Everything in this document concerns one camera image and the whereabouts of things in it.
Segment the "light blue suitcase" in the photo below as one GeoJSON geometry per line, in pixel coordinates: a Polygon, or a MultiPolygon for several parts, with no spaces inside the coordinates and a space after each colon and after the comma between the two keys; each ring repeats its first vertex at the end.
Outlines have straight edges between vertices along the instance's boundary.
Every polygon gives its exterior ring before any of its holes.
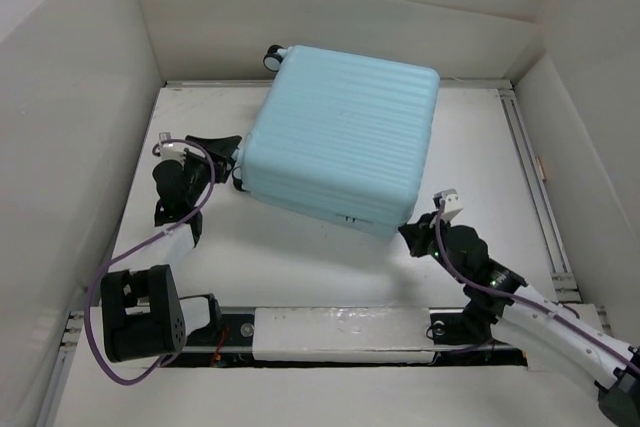
{"type": "Polygon", "coordinates": [[[237,157],[253,199],[391,237],[417,203],[440,87],[430,67],[272,45],[275,77],[237,157]]]}

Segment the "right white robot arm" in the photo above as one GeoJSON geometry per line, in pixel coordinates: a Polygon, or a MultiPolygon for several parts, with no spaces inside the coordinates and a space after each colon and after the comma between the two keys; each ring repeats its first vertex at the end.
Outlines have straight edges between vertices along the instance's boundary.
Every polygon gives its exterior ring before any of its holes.
{"type": "Polygon", "coordinates": [[[432,257],[469,301],[462,328],[473,340],[488,337],[536,356],[574,381],[616,426],[639,423],[639,350],[583,322],[540,294],[489,254],[476,230],[451,225],[439,211],[398,230],[415,258],[432,257]]]}

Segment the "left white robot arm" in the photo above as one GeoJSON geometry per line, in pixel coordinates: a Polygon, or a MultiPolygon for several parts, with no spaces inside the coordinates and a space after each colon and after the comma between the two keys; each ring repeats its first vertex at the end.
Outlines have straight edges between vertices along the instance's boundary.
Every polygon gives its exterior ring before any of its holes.
{"type": "Polygon", "coordinates": [[[235,167],[239,136],[187,137],[163,133],[153,148],[158,199],[156,240],[120,262],[100,281],[103,341],[107,358],[124,362],[180,353],[189,338],[219,340],[225,326],[213,294],[182,297],[174,274],[198,245],[204,204],[235,167]]]}

